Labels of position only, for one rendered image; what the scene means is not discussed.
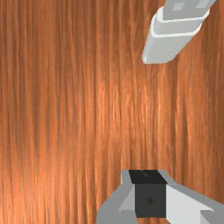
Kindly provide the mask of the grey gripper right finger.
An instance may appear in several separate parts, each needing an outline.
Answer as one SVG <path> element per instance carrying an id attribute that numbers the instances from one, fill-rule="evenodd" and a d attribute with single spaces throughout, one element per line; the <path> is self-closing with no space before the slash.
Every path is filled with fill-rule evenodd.
<path id="1" fill-rule="evenodd" d="M 147 171 L 147 216 L 170 224 L 224 224 L 224 205 L 191 190 L 163 170 Z"/>

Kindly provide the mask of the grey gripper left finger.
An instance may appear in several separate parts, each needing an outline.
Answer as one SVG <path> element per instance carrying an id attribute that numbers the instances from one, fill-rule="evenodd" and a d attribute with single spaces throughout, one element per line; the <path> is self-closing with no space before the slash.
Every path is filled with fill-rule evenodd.
<path id="1" fill-rule="evenodd" d="M 150 218 L 150 210 L 135 209 L 135 187 L 130 172 L 121 171 L 121 184 L 100 206 L 96 224 L 137 224 L 137 218 Z"/>

